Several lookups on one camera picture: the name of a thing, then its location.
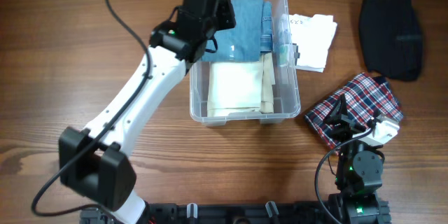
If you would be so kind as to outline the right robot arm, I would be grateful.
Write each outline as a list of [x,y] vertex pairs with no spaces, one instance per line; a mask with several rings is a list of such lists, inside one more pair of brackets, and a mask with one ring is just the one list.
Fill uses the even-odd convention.
[[335,107],[324,118],[332,125],[331,137],[339,144],[330,153],[338,152],[335,185],[339,190],[322,204],[331,223],[381,224],[391,221],[387,202],[377,196],[382,187],[384,154],[378,147],[362,139],[373,133],[376,120],[363,126],[349,118],[346,97],[339,96]]

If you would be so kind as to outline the cream cloth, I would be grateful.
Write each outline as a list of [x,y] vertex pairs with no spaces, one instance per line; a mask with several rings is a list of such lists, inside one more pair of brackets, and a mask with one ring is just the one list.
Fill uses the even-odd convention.
[[210,65],[207,115],[274,112],[272,53],[257,62],[213,62]]

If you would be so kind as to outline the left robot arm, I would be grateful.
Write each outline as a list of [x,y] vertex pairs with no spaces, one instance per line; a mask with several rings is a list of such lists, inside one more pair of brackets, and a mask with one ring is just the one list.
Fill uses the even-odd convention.
[[217,31],[235,27],[230,0],[183,0],[154,28],[143,59],[113,101],[82,130],[59,138],[60,181],[119,223],[149,223],[149,204],[134,191],[129,157],[161,101],[207,53]]

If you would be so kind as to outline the blue denim jeans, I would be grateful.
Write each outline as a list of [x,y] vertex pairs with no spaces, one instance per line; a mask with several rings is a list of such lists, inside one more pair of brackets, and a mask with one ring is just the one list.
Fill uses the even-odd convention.
[[266,0],[232,0],[236,26],[217,31],[208,41],[204,62],[257,62],[273,50],[272,4]]

